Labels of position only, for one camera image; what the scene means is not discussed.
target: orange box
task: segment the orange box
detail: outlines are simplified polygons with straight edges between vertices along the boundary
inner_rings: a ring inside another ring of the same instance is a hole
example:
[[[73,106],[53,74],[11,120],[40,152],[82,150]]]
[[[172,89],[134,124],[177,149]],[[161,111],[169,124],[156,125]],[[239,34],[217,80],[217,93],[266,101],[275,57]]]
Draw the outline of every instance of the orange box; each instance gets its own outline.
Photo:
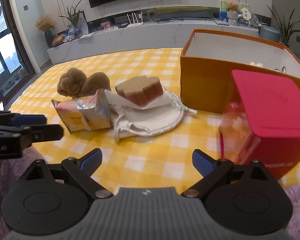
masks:
[[[223,113],[234,69],[289,77],[300,89],[300,60],[287,47],[237,33],[194,30],[181,52],[180,67],[181,100],[196,110]],[[275,71],[283,67],[286,74]]]

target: teddy bear figurine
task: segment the teddy bear figurine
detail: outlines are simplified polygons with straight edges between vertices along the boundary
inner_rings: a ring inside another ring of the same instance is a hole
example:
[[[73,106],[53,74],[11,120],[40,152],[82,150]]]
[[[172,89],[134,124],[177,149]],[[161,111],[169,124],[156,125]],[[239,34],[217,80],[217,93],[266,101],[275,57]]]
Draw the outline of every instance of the teddy bear figurine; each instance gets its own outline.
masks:
[[[98,89],[110,88],[110,80],[103,72],[93,73],[87,78],[86,74],[77,68],[70,68],[62,74],[57,86],[57,92],[72,99],[93,96]]]
[[[237,12],[238,4],[236,2],[228,2],[228,6],[226,7],[229,12]]]

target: sliding glass door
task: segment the sliding glass door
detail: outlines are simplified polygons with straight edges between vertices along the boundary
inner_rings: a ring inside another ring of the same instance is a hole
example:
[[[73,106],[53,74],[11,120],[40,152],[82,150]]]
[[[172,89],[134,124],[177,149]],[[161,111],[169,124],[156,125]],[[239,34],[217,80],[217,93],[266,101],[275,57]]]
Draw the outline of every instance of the sliding glass door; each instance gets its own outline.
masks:
[[[0,0],[0,101],[4,103],[34,75],[34,69],[20,42],[20,37],[11,32],[11,29],[14,32],[17,30],[7,2],[9,1]]]

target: yellow checkered tablecloth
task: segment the yellow checkered tablecloth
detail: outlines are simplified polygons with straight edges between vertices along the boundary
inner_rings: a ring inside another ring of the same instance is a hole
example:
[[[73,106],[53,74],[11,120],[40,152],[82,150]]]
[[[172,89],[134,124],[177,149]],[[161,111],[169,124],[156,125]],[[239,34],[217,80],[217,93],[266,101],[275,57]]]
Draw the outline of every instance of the yellow checkered tablecloth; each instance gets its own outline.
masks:
[[[83,70],[87,76],[103,71],[111,88],[136,75],[158,76],[170,91],[180,94],[181,49],[146,49],[94,56],[55,65],[35,81],[10,108],[21,114],[44,114],[49,123],[63,127],[51,99],[68,100],[57,93],[60,76],[69,68]],[[178,193],[202,177],[192,166],[192,152],[199,148],[213,158],[219,158],[218,126],[221,116],[199,111],[186,116],[174,130],[154,138],[125,138],[115,142],[110,129],[77,132],[60,141],[37,143],[34,146],[49,163],[59,163],[69,157],[81,157],[98,147],[103,162],[93,174],[105,188],[116,193],[119,187],[169,187]],[[283,186],[300,181],[300,163],[281,179]]]

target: white drawstring pouch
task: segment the white drawstring pouch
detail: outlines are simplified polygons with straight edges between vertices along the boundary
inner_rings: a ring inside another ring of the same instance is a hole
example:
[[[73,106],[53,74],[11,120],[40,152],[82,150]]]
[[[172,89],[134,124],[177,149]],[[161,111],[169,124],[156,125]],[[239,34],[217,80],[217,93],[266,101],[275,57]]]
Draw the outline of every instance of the white drawstring pouch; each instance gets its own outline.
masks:
[[[186,114],[197,114],[189,109],[180,98],[164,86],[163,95],[144,107],[105,90],[114,123],[114,140],[130,136],[152,137],[172,130],[180,124]]]

